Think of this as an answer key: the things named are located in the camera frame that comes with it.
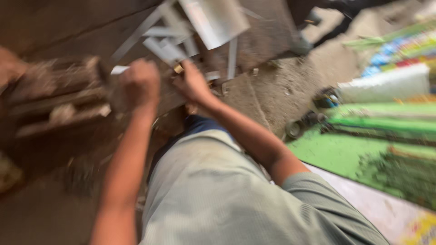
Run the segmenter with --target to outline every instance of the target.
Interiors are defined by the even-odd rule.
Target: wooden piece
[[[83,104],[92,101],[102,100],[107,96],[105,88],[87,89],[77,93],[57,96],[51,99],[44,99],[33,103],[14,106],[8,111],[8,116],[25,116],[50,112],[56,105],[76,103]]]
[[[107,109],[109,104],[99,105],[93,108],[89,108],[74,114],[71,118],[67,118],[63,121],[46,121],[39,122],[35,124],[30,124],[21,127],[15,137],[27,137],[32,135],[37,135],[40,133],[45,133],[54,129],[58,129],[60,127],[70,126],[77,123],[83,123],[88,120],[96,119],[99,117],[106,117]]]

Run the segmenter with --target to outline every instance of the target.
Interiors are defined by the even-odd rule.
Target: dusty ground
[[[304,30],[309,41],[316,41],[342,19],[342,15],[333,10],[316,9],[316,12],[323,22]],[[359,74],[357,55],[341,45],[342,41],[357,39],[358,35],[380,35],[374,11],[364,11],[346,35],[327,41],[308,57],[278,60],[278,68],[265,64],[259,67],[258,76],[250,76],[262,111],[279,138],[283,136],[287,120],[300,118],[308,111],[311,98],[318,90],[349,82]]]
[[[324,20],[319,27],[309,26],[304,31],[310,41],[315,41],[331,29],[341,17],[335,11],[316,11]],[[346,35],[327,42],[305,59],[283,59],[278,61],[277,68],[270,65],[259,67],[258,76],[247,74],[239,78],[239,82],[230,86],[228,97],[223,100],[266,127],[269,126],[277,136],[282,137],[286,121],[301,117],[308,110],[310,98],[317,90],[328,85],[335,86],[338,82],[348,82],[358,74],[357,56],[350,49],[342,47],[341,42],[356,39],[357,35],[379,35],[379,22],[380,18],[374,11],[364,11]],[[157,124],[160,130],[152,136],[149,156],[164,144],[168,136],[181,131],[182,114],[179,109],[160,119]],[[93,147],[104,151],[107,153],[104,156],[109,157],[117,144],[119,133],[114,133],[110,138],[110,146]],[[71,141],[71,144],[84,142],[78,139]],[[39,147],[41,152],[51,150],[51,146]],[[31,156],[20,157],[32,162]],[[1,199],[0,244],[87,244],[107,160],[97,161],[100,167],[92,179],[87,177],[88,170],[81,168],[79,158],[70,166],[73,167],[73,173],[68,170],[68,158],[63,161],[65,167],[51,175],[35,176],[29,185]],[[77,173],[79,185],[69,189],[71,186],[65,182],[66,176],[76,178]],[[82,185],[92,188],[83,191]],[[140,224],[140,211],[136,217]]]

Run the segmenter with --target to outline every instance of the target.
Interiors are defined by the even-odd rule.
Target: blue object
[[[365,68],[365,70],[362,72],[361,77],[370,77],[374,74],[380,73],[382,70],[378,66],[368,66]]]
[[[391,60],[391,57],[389,57],[388,55],[378,53],[378,54],[375,54],[374,56],[372,56],[371,65],[376,65],[376,66],[385,65],[385,64],[389,63],[390,60]]]

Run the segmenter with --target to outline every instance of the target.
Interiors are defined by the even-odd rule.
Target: gray metal piece
[[[180,14],[169,3],[163,2],[161,5],[159,5],[158,10],[162,15],[165,25],[171,30],[175,30],[180,33],[180,35],[176,36],[176,39],[178,39],[180,42],[183,42],[186,38],[192,35],[192,33],[186,28],[186,25],[184,24]]]
[[[167,63],[168,65],[171,65],[169,63],[171,57],[164,50],[162,50],[159,40],[157,40],[154,37],[149,37],[143,42],[143,45],[146,48],[148,48],[150,51],[152,51],[153,54],[155,54],[163,62]]]
[[[123,73],[125,70],[129,69],[129,66],[123,66],[123,65],[116,65],[110,72],[111,75],[119,75]]]
[[[183,33],[168,27],[152,27],[143,34],[144,37],[179,37]]]
[[[186,40],[183,42],[183,45],[185,46],[186,52],[188,53],[189,57],[200,53],[192,37],[186,38]]]
[[[180,62],[188,58],[186,53],[183,52],[183,50],[181,50],[178,46],[174,45],[168,38],[163,39],[160,42],[160,46],[169,57],[169,60],[166,63],[169,64],[171,67],[173,67],[176,62]]]
[[[235,78],[236,71],[236,51],[238,48],[238,38],[230,40],[230,47],[228,49],[228,69],[227,80]]]
[[[239,10],[240,10],[241,12],[245,13],[246,15],[249,15],[249,16],[255,18],[255,19],[258,19],[258,20],[264,20],[264,19],[265,19],[264,17],[262,17],[262,16],[256,14],[255,12],[253,12],[253,11],[247,9],[247,8],[240,7]]]
[[[169,38],[158,41],[149,37],[143,42],[144,46],[152,51],[159,59],[173,67],[176,62],[187,59],[188,56],[178,46],[174,45]]]
[[[209,50],[250,28],[236,0],[179,0],[179,3]]]
[[[206,72],[205,76],[207,81],[212,81],[221,78],[220,71]]]
[[[141,36],[160,19],[159,10],[153,11],[133,34],[113,53],[111,59],[116,64],[141,38]]]

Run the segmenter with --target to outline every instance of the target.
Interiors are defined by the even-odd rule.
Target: metal sheet
[[[236,0],[179,0],[207,49],[217,48],[250,28]]]
[[[238,38],[235,37],[230,41],[230,47],[228,48],[227,80],[235,78],[237,49],[238,49]]]

